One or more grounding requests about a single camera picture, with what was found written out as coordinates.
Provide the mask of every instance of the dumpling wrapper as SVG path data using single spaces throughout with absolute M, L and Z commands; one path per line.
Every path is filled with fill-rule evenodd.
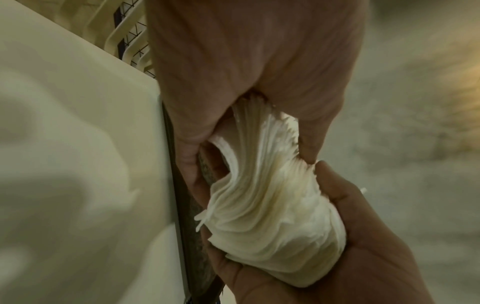
M 209 139 L 230 173 L 211 186 L 197 231 L 206 225 L 227 258 L 307 287 L 340 258 L 344 224 L 321 195 L 315 166 L 298 158 L 295 121 L 255 95 L 233 113 Z

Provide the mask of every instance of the white table surface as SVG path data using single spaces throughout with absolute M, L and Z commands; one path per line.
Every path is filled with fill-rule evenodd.
M 0 302 L 183 304 L 158 86 L 0 1 Z

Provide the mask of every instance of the dough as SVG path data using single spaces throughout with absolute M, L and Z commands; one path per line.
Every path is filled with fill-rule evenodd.
M 314 166 L 297 157 L 291 118 L 258 96 L 240 99 L 212 135 L 230 173 L 195 217 L 227 258 L 296 287 L 326 275 L 345 247 L 342 220 L 321 195 Z

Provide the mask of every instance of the layered dough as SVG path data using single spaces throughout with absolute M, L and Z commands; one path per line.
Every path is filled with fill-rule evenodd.
M 342 220 L 321 195 L 314 166 L 298 158 L 289 118 L 260 97 L 241 99 L 210 141 L 230 173 L 211 186 L 195 217 L 227 258 L 296 287 L 326 275 L 345 247 Z

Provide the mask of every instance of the dough scrap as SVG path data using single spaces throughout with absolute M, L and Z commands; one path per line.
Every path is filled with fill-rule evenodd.
M 211 186 L 195 217 L 227 258 L 258 267 L 296 287 L 325 276 L 346 244 L 337 209 L 321 195 L 313 165 L 297 157 L 291 118 L 251 95 L 233 106 L 209 139 L 230 173 Z

